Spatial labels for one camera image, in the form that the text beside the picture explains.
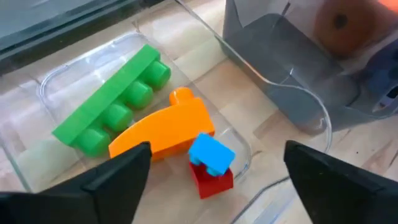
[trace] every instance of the toy block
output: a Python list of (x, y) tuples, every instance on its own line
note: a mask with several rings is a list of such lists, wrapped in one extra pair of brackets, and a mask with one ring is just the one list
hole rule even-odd
[(87, 156), (98, 156), (111, 143), (109, 134), (125, 130), (132, 121), (129, 107), (147, 106), (153, 99), (153, 89), (162, 88), (169, 78), (170, 68), (160, 62), (160, 53), (145, 45), (63, 121), (53, 135)]
[(189, 167), (192, 178), (197, 186), (200, 199), (208, 198), (234, 187), (234, 175), (231, 169), (228, 169), (224, 175), (213, 177), (207, 173), (204, 164), (196, 166), (190, 162)]
[(195, 165), (206, 165), (207, 173), (216, 177), (224, 175), (235, 159), (235, 152), (207, 134), (199, 134), (189, 149), (189, 158)]
[(186, 152), (199, 133), (214, 135), (215, 128), (203, 100), (194, 97), (190, 89), (174, 90), (169, 100), (168, 108), (146, 116), (120, 134), (109, 145), (111, 158), (149, 141), (152, 160), (156, 161)]

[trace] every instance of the blue lego brick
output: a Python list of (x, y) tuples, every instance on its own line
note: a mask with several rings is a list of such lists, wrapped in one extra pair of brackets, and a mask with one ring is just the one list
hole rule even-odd
[(235, 159), (235, 152), (207, 134), (199, 134), (188, 153), (192, 164), (206, 165), (207, 173), (215, 177), (224, 175)]

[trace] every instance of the wooden surface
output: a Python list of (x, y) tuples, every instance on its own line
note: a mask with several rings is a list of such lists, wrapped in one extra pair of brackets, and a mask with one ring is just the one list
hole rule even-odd
[[(218, 34), (222, 33), (224, 0), (191, 0), (187, 4)], [(181, 158), (154, 165), (136, 223), (154, 223), (159, 217), (164, 223), (228, 223), (262, 186), (286, 175), (282, 162), (285, 140), (296, 139), (319, 149), (325, 147), (324, 134), (313, 137), (298, 131), (244, 72), (227, 59), (210, 31), (178, 4), (167, 1), (1, 78), (0, 102), (7, 106), (0, 111), (0, 137), (8, 143), (7, 151), (16, 161), (21, 151), (29, 149), (37, 139), (48, 138), (53, 129), (35, 96), (45, 74), (131, 31), (139, 31), (157, 43), (252, 150), (252, 166), (235, 189), (204, 202), (195, 198), (194, 191), (190, 192), (194, 186), (181, 179), (187, 175), (181, 169)], [(393, 117), (334, 133), (330, 154), (398, 180), (397, 124), (398, 117)], [(37, 162), (43, 162), (40, 156)], [(58, 176), (52, 184), (73, 177), (90, 166), (93, 165), (79, 163)], [(185, 188), (178, 197), (169, 198), (166, 203), (161, 198), (168, 192), (173, 194), (172, 185)], [(282, 188), (272, 189), (260, 197), (237, 223), (253, 223), (265, 208), (275, 203), (278, 199), (275, 194), (283, 192)], [(24, 190), (4, 150), (0, 150), (0, 190)], [(163, 212), (153, 215), (150, 212), (153, 210)], [(283, 210), (285, 212), (277, 217), (276, 223), (310, 223), (298, 198)]]

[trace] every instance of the green lego brick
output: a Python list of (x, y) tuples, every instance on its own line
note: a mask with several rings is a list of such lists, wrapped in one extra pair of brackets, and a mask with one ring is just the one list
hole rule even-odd
[(53, 135), (88, 156), (100, 155), (111, 143), (109, 134), (114, 136), (124, 131), (132, 121), (130, 107), (147, 106), (153, 99), (153, 90), (161, 89), (169, 78), (170, 68), (160, 61), (160, 53), (145, 45), (60, 124)]

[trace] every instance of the red lego brick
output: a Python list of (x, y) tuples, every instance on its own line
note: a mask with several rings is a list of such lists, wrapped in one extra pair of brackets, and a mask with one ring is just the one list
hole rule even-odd
[(192, 178), (197, 185), (200, 199), (208, 198), (234, 187), (234, 175), (231, 169), (228, 169), (224, 175), (213, 177), (206, 172), (204, 164), (196, 166), (190, 162), (189, 166)]

